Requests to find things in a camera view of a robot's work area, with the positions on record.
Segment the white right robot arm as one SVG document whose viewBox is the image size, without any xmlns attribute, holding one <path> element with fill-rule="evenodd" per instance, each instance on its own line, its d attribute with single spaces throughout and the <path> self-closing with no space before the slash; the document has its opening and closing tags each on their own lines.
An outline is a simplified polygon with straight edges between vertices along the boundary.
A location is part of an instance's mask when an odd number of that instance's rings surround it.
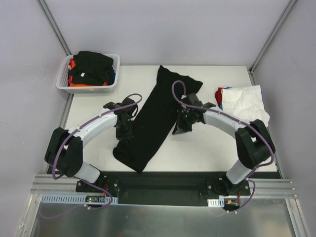
<svg viewBox="0 0 316 237">
<path fill-rule="evenodd" d="M 191 132 L 193 124 L 200 122 L 220 129 L 236 141 L 238 160 L 212 185 L 215 193 L 235 194 L 241 183 L 275 154 L 275 146 L 261 120 L 239 120 L 210 102 L 203 104 L 194 93 L 185 96 L 180 104 L 173 135 Z"/>
</svg>

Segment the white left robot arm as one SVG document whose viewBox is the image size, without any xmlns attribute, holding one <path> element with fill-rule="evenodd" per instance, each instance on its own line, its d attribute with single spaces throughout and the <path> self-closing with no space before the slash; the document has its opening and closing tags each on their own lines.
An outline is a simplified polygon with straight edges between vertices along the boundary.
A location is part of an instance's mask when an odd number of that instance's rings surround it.
<svg viewBox="0 0 316 237">
<path fill-rule="evenodd" d="M 83 160 L 84 147 L 104 131 L 115 128 L 116 139 L 128 142 L 133 138 L 132 119 L 138 112 L 138 103 L 131 99 L 133 94 L 122 102 L 109 102 L 84 123 L 69 129 L 56 128 L 51 135 L 44 160 L 52 167 L 52 177 L 75 177 L 87 181 L 94 192 L 104 188 L 101 171 Z"/>
</svg>

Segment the white plastic laundry basket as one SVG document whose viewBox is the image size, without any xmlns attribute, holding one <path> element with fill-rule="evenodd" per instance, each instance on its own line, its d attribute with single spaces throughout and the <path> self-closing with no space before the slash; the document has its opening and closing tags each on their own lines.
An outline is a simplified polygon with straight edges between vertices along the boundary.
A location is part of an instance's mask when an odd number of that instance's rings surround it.
<svg viewBox="0 0 316 237">
<path fill-rule="evenodd" d="M 113 62 L 113 71 L 114 71 L 114 79 L 111 85 L 105 86 L 68 86 L 69 77 L 68 77 L 68 66 L 70 61 L 73 59 L 73 55 L 68 55 L 64 58 L 59 71 L 58 76 L 56 78 L 56 87 L 61 90 L 65 90 L 70 94 L 95 94 L 95 93 L 112 93 L 115 90 L 119 79 L 120 73 L 120 56 L 117 54 L 104 54 L 114 60 Z"/>
</svg>

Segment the white t shirt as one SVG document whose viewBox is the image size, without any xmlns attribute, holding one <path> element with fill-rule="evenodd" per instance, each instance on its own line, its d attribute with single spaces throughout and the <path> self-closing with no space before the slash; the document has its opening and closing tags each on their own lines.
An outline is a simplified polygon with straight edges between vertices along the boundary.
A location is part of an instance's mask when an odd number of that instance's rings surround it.
<svg viewBox="0 0 316 237">
<path fill-rule="evenodd" d="M 268 127 L 270 116 L 264 108 L 259 85 L 222 89 L 221 108 L 239 119 L 261 120 Z"/>
</svg>

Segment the red t shirt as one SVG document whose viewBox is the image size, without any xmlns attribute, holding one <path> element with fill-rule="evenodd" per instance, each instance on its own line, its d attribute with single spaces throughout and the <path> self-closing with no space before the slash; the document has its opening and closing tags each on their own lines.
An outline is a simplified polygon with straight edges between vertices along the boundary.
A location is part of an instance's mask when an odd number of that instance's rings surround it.
<svg viewBox="0 0 316 237">
<path fill-rule="evenodd" d="M 222 92 L 225 89 L 225 87 L 219 87 L 215 92 L 215 99 L 220 109 L 222 109 Z"/>
</svg>

